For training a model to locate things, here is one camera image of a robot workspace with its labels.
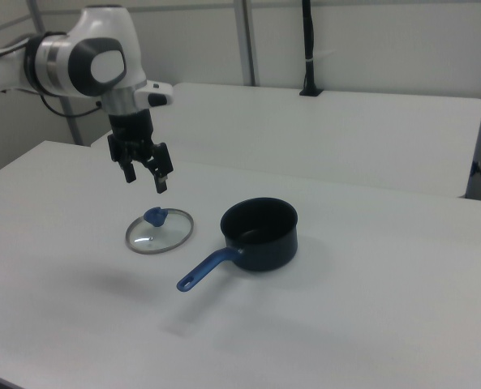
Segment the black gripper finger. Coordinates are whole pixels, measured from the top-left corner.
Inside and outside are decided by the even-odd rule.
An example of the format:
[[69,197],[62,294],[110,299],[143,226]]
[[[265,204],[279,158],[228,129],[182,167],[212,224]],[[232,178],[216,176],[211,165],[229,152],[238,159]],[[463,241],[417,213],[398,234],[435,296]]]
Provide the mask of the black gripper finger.
[[153,175],[157,193],[162,194],[167,191],[168,175],[174,171],[168,147],[165,143],[153,144],[150,147],[150,154],[147,168]]
[[108,135],[107,141],[111,160],[115,163],[118,163],[119,167],[124,173],[126,182],[133,182],[136,179],[136,175],[127,145],[117,139],[114,135]]

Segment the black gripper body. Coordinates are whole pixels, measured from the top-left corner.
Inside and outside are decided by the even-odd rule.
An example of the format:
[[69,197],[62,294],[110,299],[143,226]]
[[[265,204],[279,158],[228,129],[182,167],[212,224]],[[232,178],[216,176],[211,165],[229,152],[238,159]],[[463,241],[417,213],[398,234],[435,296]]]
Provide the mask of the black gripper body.
[[108,136],[113,162],[154,160],[152,117],[148,109],[128,115],[109,115],[112,134]]

